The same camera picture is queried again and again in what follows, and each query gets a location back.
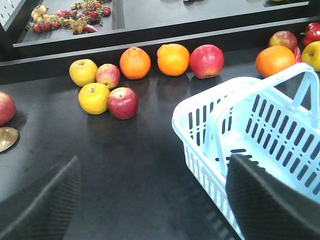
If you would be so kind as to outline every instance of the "orange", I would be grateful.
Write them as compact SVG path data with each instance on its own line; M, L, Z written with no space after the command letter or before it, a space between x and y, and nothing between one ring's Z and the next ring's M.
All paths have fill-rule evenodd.
M180 76L189 66L190 53L180 44L164 44L156 54L158 67L166 75Z
M131 80L142 79L151 68L149 55L137 46L128 48L120 57L120 69Z
M271 46L262 50L255 60L255 67L264 78L277 74L296 63L294 53L285 46Z

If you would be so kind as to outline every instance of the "brass object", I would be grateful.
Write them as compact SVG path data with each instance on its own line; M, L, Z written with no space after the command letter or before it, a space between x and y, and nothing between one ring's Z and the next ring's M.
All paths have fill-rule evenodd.
M10 148L18 139L19 132L12 127L0 127L0 152Z

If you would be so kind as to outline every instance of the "red apple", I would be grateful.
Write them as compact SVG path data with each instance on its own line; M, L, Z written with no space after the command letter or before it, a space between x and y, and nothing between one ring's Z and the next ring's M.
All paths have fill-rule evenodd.
M193 50L189 64L197 78L211 78L221 73L225 65L225 55L217 46L204 44Z
M8 93L0 91L0 126L9 122L16 114L15 101Z
M126 120L136 115L139 101L136 92L129 87L118 87L108 96L108 108L117 119Z
M120 70L116 65L105 63L98 68L95 80L106 85L108 89L114 89L120 81Z
M277 31L269 39L268 46L284 46L290 49L292 52L298 45L296 36L290 31Z

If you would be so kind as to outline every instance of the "plastic basket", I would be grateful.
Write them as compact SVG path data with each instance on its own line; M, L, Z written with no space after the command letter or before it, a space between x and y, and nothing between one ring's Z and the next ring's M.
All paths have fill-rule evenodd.
M275 88L302 74L294 98ZM301 106L310 88L311 110ZM298 63L260 80L236 77L180 102L172 127L186 165L244 239L226 194L232 153L249 156L275 178L320 202L319 78Z

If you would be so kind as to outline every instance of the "bell pepper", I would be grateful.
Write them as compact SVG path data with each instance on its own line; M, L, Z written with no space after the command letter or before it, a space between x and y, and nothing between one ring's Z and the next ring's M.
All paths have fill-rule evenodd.
M304 46L315 41L320 41L320 23L309 23L305 28L305 32L302 32L301 35L303 35L302 42Z

